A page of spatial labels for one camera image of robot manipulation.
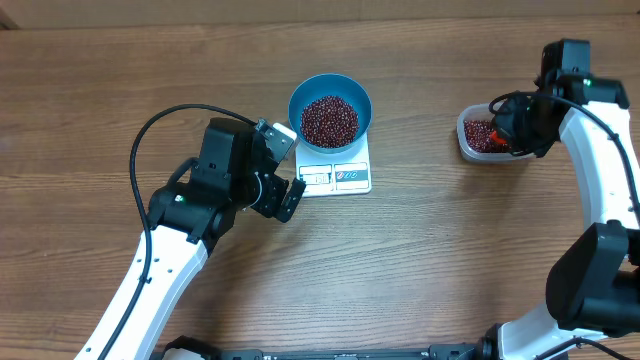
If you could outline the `orange scoop blue handle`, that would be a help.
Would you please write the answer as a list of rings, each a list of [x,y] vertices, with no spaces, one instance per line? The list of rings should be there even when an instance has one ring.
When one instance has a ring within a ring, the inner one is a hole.
[[[492,131],[490,134],[490,139],[492,142],[494,142],[495,144],[501,145],[501,146],[505,146],[508,144],[508,142],[505,139],[502,139],[496,130]]]

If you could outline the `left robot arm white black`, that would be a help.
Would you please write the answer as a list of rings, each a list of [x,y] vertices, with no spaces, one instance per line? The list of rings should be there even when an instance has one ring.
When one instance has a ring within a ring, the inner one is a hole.
[[[80,359],[148,358],[179,298],[204,267],[237,212],[287,222],[304,191],[275,173],[298,144],[294,131],[213,118],[200,154],[151,197],[133,261]]]

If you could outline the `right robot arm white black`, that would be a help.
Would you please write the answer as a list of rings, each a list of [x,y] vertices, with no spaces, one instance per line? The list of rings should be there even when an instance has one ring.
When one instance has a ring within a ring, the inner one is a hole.
[[[593,75],[589,42],[572,39],[544,47],[535,84],[491,101],[491,139],[515,157],[563,144],[585,230],[550,270],[544,303],[497,327],[492,359],[561,359],[639,330],[639,273],[620,268],[639,263],[639,163],[623,84]]]

